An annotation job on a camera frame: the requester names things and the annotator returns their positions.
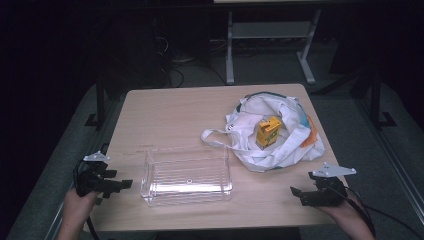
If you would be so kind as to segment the clear plastic container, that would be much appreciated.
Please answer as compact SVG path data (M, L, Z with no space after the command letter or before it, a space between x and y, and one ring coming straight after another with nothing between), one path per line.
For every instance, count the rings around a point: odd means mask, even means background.
M232 189L225 147L167 148L146 153L140 195L151 207L227 201Z

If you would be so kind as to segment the person's left hand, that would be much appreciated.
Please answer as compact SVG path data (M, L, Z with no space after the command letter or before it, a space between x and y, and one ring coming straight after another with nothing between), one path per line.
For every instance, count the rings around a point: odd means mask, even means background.
M68 191L64 201L63 223L66 226L82 225L90 216L97 196L97 192L79 196L75 189Z

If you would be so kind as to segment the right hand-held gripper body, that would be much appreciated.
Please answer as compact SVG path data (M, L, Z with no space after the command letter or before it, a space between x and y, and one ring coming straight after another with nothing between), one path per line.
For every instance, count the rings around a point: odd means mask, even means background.
M302 197L315 197L317 204L313 207L338 206L347 197L344 183L339 177L356 173L355 168L347 168L325 162L320 169L308 173L309 178L315 181L317 190L303 192Z

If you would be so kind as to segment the black metal stand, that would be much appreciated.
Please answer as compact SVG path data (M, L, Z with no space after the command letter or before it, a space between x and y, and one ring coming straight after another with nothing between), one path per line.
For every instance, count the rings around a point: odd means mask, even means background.
M95 127L99 130L105 121L105 88L102 76L96 79L96 112L90 114L85 122L86 126Z
M371 75L369 89L369 117L372 125L381 130L383 127L395 127L396 122L389 112L382 112L381 104L381 78L378 72Z

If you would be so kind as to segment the white cloth tote bag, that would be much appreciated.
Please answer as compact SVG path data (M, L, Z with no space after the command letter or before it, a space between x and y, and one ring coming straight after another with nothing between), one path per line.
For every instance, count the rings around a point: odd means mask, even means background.
M259 124L271 117L276 117L282 127L276 142L262 149L256 140ZM272 92L258 92L241 99L226 116L224 129L206 129L201 139L208 145L231 149L253 172L315 160L325 153L324 143L298 99Z

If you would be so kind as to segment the yellow drink carton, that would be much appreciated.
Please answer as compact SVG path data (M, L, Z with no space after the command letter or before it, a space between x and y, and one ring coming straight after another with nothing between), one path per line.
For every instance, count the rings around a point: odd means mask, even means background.
M282 121L276 116L270 116L258 123L256 144L259 148L265 149L277 141Z

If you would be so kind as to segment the white metal frame table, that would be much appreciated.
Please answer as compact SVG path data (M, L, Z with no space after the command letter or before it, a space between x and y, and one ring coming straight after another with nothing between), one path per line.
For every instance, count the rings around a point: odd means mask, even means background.
M298 62L308 84L316 80L309 66L307 57L318 26L321 10L317 9L310 21L291 22L234 22L233 13L228 13L227 50L226 50L226 83L235 83L233 64L233 41L240 39L289 39L302 38L305 45L296 53Z

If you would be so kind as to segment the person's right hand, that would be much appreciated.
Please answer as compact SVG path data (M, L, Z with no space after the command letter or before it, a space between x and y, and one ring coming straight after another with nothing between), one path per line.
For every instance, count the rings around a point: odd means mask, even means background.
M321 206L318 210L327 214L340 228L351 228L363 224L357 211L344 200L338 206Z

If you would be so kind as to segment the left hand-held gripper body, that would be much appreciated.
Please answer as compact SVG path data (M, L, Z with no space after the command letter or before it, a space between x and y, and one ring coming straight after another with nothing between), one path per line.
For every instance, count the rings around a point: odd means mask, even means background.
M101 173L108 170L107 161L109 156L97 151L85 156L80 160L73 170L74 186L79 196L85 196L90 192L104 192L106 187L103 183L106 178Z

